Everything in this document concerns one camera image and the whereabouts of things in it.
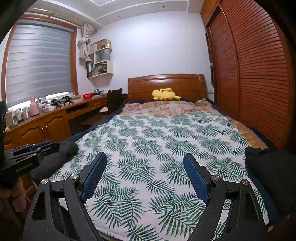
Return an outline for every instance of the white ceiling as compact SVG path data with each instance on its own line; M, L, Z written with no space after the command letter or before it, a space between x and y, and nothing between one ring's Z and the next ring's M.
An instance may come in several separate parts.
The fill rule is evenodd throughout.
M56 12L96 28L141 14L165 11L200 13L204 0L38 0L33 8Z

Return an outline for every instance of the metal screw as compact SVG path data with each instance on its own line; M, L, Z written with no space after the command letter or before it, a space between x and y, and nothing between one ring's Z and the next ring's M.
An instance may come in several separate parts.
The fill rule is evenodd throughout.
M245 184L245 185L249 185L249 181L247 179L243 179L242 183Z
M213 175L212 179L215 181L219 181L221 179L221 177L219 177L218 175Z
M76 178L78 178L78 175L77 175L77 174L72 174L72 175L70 176L70 178L71 178L72 180L75 180Z
M47 179L47 178L43 179L43 180L41 181L41 183L42 183L42 184L46 184L46 183L48 183L48 179Z

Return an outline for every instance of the desk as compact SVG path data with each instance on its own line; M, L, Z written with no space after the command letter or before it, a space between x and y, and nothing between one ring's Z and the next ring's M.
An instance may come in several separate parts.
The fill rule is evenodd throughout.
M68 120L103 107L107 94L77 101L54 111L31 117L5 133L4 150L47 140L61 142L71 136Z

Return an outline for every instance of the red plastic bowl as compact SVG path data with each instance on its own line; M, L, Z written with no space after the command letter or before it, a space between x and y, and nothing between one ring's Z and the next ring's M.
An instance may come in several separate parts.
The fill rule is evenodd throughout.
M85 94L85 95L83 95L83 98L86 99L86 100L90 100L93 97L93 95L94 95L93 93Z

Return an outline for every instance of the headboard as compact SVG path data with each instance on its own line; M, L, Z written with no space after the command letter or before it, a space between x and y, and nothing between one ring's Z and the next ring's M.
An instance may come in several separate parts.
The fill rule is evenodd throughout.
M129 78L128 98L150 100L152 92L160 88L172 88L177 96L193 103L207 97L203 74L157 74Z

